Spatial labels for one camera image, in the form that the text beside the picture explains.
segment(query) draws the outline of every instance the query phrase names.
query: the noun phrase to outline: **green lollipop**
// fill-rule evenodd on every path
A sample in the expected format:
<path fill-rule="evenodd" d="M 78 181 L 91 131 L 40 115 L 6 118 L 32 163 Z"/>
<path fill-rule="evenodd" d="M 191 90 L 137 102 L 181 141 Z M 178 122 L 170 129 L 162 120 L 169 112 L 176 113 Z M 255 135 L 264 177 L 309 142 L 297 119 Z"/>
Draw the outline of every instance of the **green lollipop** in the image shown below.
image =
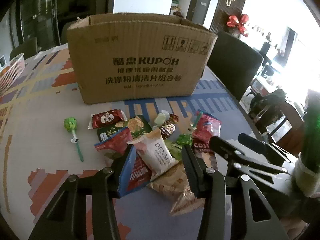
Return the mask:
<path fill-rule="evenodd" d="M 64 128 L 68 131 L 72 133 L 72 138 L 71 138 L 71 142 L 76 144 L 77 147 L 77 151 L 78 151 L 78 155 L 80 160 L 83 162 L 83 155 L 81 153 L 79 144 L 78 144 L 78 138 L 76 136 L 75 130 L 77 129 L 77 120 L 74 117 L 68 117 L 64 120 Z"/>

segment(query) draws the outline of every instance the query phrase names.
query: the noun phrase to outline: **bolt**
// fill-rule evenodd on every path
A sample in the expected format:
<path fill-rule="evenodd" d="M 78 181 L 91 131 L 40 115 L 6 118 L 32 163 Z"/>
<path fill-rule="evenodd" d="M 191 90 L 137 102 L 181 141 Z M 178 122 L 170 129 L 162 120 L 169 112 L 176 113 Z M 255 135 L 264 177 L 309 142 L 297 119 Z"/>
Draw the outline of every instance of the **bolt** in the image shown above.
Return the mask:
<path fill-rule="evenodd" d="M 102 172 L 103 172 L 104 174 L 109 174 L 109 173 L 112 172 L 112 169 L 111 169 L 110 167 L 105 167 L 105 168 L 102 170 Z"/>
<path fill-rule="evenodd" d="M 205 171 L 210 174 L 215 172 L 214 168 L 211 168 L 211 167 L 206 168 Z"/>
<path fill-rule="evenodd" d="M 241 168 L 241 164 L 239 164 L 239 163 L 234 163 L 233 166 L 234 166 L 235 168 L 237 168 L 237 169 Z"/>
<path fill-rule="evenodd" d="M 243 175 L 241 175 L 241 179 L 244 181 L 248 181 L 250 179 L 250 177 L 247 174 L 243 174 Z"/>
<path fill-rule="evenodd" d="M 78 176 L 77 175 L 70 175 L 69 177 L 68 177 L 68 180 L 70 181 L 70 182 L 74 182 L 74 181 L 76 181 L 78 179 Z"/>

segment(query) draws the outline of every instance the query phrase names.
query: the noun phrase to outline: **white plastic basket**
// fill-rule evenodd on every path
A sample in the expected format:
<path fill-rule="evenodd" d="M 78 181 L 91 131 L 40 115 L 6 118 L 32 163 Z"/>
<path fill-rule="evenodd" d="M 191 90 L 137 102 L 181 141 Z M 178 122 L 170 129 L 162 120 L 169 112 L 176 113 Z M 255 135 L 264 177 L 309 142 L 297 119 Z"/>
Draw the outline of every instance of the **white plastic basket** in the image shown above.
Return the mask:
<path fill-rule="evenodd" d="M 0 77 L 0 95 L 2 95 L 21 75 L 25 68 L 23 53 L 10 60 L 10 68 Z"/>

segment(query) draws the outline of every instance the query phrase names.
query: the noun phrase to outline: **shipping symbol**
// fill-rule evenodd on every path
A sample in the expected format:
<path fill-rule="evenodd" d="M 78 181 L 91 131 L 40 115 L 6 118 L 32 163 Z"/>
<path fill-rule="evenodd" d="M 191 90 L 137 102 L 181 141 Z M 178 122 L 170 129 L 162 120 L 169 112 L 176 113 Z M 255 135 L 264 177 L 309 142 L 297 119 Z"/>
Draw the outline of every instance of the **shipping symbol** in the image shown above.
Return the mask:
<path fill-rule="evenodd" d="M 207 55 L 208 54 L 208 51 L 209 51 L 209 43 L 207 42 L 203 42 L 201 47 L 200 47 L 200 50 L 199 50 L 199 54 L 201 55 Z"/>
<path fill-rule="evenodd" d="M 187 49 L 188 41 L 189 41 L 189 39 L 187 39 L 187 38 L 179 37 L 176 51 L 185 52 Z"/>
<path fill-rule="evenodd" d="M 189 53 L 197 53 L 198 49 L 200 47 L 200 43 L 201 43 L 200 41 L 191 40 L 188 52 Z"/>
<path fill-rule="evenodd" d="M 162 49 L 163 50 L 173 50 L 173 46 L 174 46 L 175 41 L 176 41 L 175 36 L 169 36 L 169 35 L 164 36 Z"/>

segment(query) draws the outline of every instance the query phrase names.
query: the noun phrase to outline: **patterned tablecloth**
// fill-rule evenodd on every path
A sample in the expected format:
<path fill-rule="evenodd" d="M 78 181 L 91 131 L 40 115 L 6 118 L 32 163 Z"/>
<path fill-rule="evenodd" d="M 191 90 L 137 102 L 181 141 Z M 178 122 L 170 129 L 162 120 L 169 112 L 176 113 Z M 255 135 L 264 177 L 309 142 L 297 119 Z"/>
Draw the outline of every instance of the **patterned tablecloth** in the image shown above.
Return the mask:
<path fill-rule="evenodd" d="M 98 142 L 97 133 L 87 128 L 90 114 L 122 109 L 128 117 L 143 114 L 150 122 L 159 111 L 167 110 L 180 118 L 178 131 L 174 133 L 177 137 L 186 132 L 195 111 L 203 109 L 222 121 L 221 137 L 238 146 L 238 134 L 252 134 L 252 130 L 237 106 L 207 68 L 189 97 L 85 105 L 67 44 L 41 52 L 26 60 L 24 72 L 0 97 L 1 213 L 14 233 L 26 240 L 44 208 L 70 174 L 90 176 L 105 166 L 103 155 L 93 146 Z M 63 127 L 63 120 L 69 116 L 78 121 L 77 136 L 83 163 Z M 222 173 L 226 172 L 226 166 L 227 163 L 218 158 Z M 149 188 L 116 200 L 121 239 L 196 239 L 203 209 L 170 217 L 171 205 L 164 196 Z M 91 216 L 90 201 L 87 216 Z M 87 236 L 93 239 L 90 219 Z"/>

